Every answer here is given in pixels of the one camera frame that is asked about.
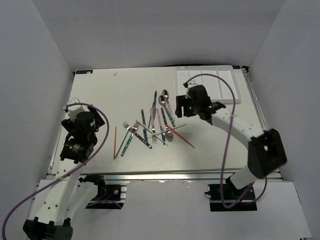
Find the pink handled spoon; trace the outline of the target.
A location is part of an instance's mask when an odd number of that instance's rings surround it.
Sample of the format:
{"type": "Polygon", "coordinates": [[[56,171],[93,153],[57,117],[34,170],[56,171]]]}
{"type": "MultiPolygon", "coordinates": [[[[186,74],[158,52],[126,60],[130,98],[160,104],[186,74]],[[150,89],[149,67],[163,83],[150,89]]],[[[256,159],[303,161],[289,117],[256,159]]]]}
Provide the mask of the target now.
{"type": "Polygon", "coordinates": [[[170,112],[170,114],[171,114],[171,116],[172,116],[172,119],[174,120],[175,117],[174,117],[174,115],[173,115],[173,111],[172,111],[172,108],[171,108],[170,102],[169,102],[169,92],[168,92],[166,89],[164,89],[164,90],[162,91],[162,95],[163,95],[164,98],[165,98],[165,101],[166,101],[167,107],[168,107],[168,109],[169,109],[169,112],[170,112]]]}

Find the teal handled spoon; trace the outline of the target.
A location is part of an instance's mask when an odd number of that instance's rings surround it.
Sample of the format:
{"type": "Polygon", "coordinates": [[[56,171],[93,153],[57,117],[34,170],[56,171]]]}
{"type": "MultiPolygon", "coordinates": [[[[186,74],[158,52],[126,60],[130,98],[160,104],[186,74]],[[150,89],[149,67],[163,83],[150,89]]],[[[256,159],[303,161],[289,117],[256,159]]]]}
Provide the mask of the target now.
{"type": "Polygon", "coordinates": [[[175,122],[174,122],[174,120],[172,118],[172,115],[171,115],[169,109],[167,108],[165,97],[163,95],[160,95],[158,97],[158,102],[164,108],[164,110],[165,110],[166,114],[168,115],[168,118],[169,118],[172,126],[175,127],[176,125],[175,125],[175,122]]]}

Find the dark handled spoon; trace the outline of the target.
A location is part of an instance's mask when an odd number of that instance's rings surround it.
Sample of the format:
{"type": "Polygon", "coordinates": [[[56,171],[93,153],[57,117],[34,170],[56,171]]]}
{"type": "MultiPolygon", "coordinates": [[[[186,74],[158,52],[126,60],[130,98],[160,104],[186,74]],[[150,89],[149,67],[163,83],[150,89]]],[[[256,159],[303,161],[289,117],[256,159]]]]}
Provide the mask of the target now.
{"type": "MultiPolygon", "coordinates": [[[[164,108],[161,107],[161,114],[162,114],[162,118],[163,118],[163,122],[164,122],[164,126],[165,126],[165,129],[168,129],[168,123],[167,123],[167,119],[166,119],[166,115],[165,115],[165,111],[164,111],[164,108]]],[[[168,132],[168,133],[164,133],[165,134],[165,137],[166,139],[169,141],[169,142],[172,142],[173,139],[174,139],[174,134],[171,132],[168,132]]]]}

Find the teal handled knife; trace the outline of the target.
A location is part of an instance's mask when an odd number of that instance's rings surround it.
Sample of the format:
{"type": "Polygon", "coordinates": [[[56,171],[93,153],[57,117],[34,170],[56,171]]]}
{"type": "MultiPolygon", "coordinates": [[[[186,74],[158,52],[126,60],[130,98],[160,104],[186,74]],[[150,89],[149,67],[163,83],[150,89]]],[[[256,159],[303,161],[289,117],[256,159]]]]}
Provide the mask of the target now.
{"type": "Polygon", "coordinates": [[[154,91],[153,104],[152,104],[152,117],[155,118],[156,115],[156,103],[157,103],[157,90],[154,91]]]}

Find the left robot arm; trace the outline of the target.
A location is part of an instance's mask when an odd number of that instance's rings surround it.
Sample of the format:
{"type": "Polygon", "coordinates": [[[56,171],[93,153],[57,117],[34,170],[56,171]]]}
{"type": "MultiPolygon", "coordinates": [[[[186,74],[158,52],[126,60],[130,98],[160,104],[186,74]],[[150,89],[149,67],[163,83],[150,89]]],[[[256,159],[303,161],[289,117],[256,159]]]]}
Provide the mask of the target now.
{"type": "Polygon", "coordinates": [[[72,220],[77,210],[84,209],[91,199],[105,196],[103,177],[89,174],[82,178],[80,189],[74,193],[85,165],[98,151],[96,133],[108,126],[106,115],[91,104],[84,110],[82,103],[65,106],[68,118],[61,124],[67,130],[60,154],[58,171],[52,183],[45,186],[48,195],[33,219],[27,219],[23,231],[30,240],[70,240],[73,236],[72,220]]]}

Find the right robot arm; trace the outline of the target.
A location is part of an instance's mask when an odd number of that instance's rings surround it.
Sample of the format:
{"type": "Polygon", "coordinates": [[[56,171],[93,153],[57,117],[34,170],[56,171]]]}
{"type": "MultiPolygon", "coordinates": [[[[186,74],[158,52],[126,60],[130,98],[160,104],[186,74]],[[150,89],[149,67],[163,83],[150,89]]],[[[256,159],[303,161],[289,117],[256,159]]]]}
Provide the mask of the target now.
{"type": "Polygon", "coordinates": [[[185,95],[176,97],[175,115],[178,118],[197,115],[212,126],[231,131],[230,135],[248,150],[247,164],[225,181],[226,195],[233,200],[242,196],[249,184],[266,177],[288,161],[277,130],[263,130],[232,115],[224,104],[211,101],[203,85],[193,86],[185,95]]]}

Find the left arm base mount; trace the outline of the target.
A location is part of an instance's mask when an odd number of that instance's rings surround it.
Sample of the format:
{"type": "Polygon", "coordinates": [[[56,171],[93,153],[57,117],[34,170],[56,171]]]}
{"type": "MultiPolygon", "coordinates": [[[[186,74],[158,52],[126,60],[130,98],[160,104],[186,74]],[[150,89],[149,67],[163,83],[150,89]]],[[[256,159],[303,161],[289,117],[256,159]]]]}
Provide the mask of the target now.
{"type": "Polygon", "coordinates": [[[99,174],[89,174],[86,177],[80,177],[78,181],[78,188],[86,182],[95,185],[96,196],[86,205],[86,209],[119,210],[124,206],[126,185],[107,183],[99,174]]]}

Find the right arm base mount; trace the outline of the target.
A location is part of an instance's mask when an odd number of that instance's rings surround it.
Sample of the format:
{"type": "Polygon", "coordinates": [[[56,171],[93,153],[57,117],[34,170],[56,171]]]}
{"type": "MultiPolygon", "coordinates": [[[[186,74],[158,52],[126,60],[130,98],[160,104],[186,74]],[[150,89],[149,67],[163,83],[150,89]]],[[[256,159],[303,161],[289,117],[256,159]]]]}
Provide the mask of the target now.
{"type": "MultiPolygon", "coordinates": [[[[244,190],[245,188],[239,193],[234,193],[229,187],[226,186],[226,184],[223,184],[223,197],[225,204],[230,205],[235,202],[244,190]]],[[[225,208],[223,206],[219,184],[209,184],[208,191],[204,192],[204,196],[209,199],[209,207],[211,212],[253,212],[258,210],[256,203],[250,203],[256,199],[253,187],[251,187],[241,201],[232,208],[225,208]]]]}

